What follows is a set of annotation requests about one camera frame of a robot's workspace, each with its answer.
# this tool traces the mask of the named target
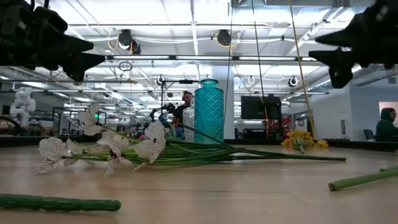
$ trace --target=chair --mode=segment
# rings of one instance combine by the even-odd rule
[[[365,134],[365,138],[367,141],[374,141],[374,134],[372,130],[364,129],[363,133]]]

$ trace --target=man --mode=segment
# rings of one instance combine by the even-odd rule
[[[175,109],[175,111],[174,111],[174,118],[173,118],[174,124],[183,123],[182,111],[185,108],[188,108],[191,106],[191,99],[192,99],[192,93],[190,93],[188,91],[184,92],[184,94],[182,95],[182,100],[184,101],[184,104],[177,107],[177,109]]]
[[[393,108],[383,108],[376,126],[376,141],[398,142],[398,128],[393,125],[397,116]]]

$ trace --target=teal glass vase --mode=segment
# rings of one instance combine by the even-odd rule
[[[195,129],[224,141],[224,91],[216,88],[218,81],[206,79],[195,91]],[[214,140],[195,133],[195,142],[214,144]]]

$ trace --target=table surface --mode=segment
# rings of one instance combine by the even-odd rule
[[[0,223],[396,223],[398,178],[328,189],[329,182],[395,165],[394,153],[332,148],[309,154],[347,162],[245,161],[136,172],[116,167],[114,177],[104,178],[104,164],[90,168],[83,161],[34,175],[41,160],[37,147],[0,149],[0,193],[122,202],[118,212],[0,210]]]

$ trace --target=person in green shirt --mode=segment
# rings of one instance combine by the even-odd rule
[[[398,142],[398,128],[393,125],[397,116],[393,108],[383,108],[376,126],[376,141]]]

